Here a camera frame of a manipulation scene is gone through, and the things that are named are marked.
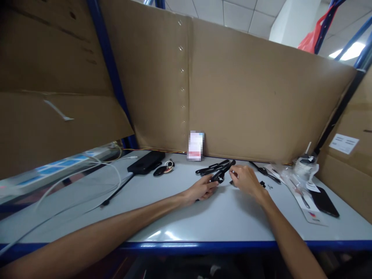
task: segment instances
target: red bag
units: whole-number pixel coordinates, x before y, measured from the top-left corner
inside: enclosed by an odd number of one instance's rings
[[[322,23],[323,20],[327,17],[329,11],[332,9],[332,7],[329,8],[329,10],[325,13],[324,16],[322,16],[315,26],[314,31],[308,33],[305,37],[305,39],[302,40],[300,45],[298,46],[298,49],[304,50],[306,52],[314,53],[315,45],[317,44],[320,31],[322,29]]]

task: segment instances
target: cardboard sheet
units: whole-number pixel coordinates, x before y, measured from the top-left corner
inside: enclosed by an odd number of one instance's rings
[[[189,17],[131,1],[101,1],[141,148],[185,151]]]
[[[84,0],[7,1],[0,37],[0,179],[133,134]]]
[[[316,146],[355,75],[339,62],[130,0],[101,7],[142,148],[185,151],[188,132],[199,130],[205,155],[291,161],[310,141]]]
[[[350,154],[329,147],[335,134],[358,139]],[[372,70],[369,70],[319,154],[317,177],[372,223]]]
[[[193,20],[190,129],[212,156],[291,161],[316,143],[355,70]]]

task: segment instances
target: power strip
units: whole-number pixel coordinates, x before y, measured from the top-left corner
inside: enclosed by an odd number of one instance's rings
[[[84,152],[86,155],[101,159],[111,153],[108,148],[94,148]],[[12,200],[18,196],[30,193],[40,187],[45,186],[48,183],[56,181],[70,173],[74,170],[81,168],[84,162],[91,160],[84,155],[75,155],[63,160],[44,165],[42,167],[36,168],[38,176],[18,183],[17,185],[9,185],[5,183],[5,179],[2,183],[0,181],[0,204]]]

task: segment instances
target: ceiling light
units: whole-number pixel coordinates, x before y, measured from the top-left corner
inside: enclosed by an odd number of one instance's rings
[[[359,42],[353,43],[353,45],[345,52],[345,54],[341,57],[340,60],[346,61],[346,60],[358,57],[364,47],[365,47],[365,44],[362,44]],[[341,51],[342,49],[330,54],[329,57],[336,58],[341,53]]]

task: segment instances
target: black cable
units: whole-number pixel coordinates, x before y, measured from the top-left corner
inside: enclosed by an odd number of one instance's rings
[[[135,176],[135,174],[133,174],[126,182],[124,182],[124,184],[122,186],[120,186],[115,192],[113,192],[113,194],[111,196],[109,196],[107,199],[105,199],[100,207],[103,208],[105,207],[106,205],[108,205],[110,203],[110,200]]]

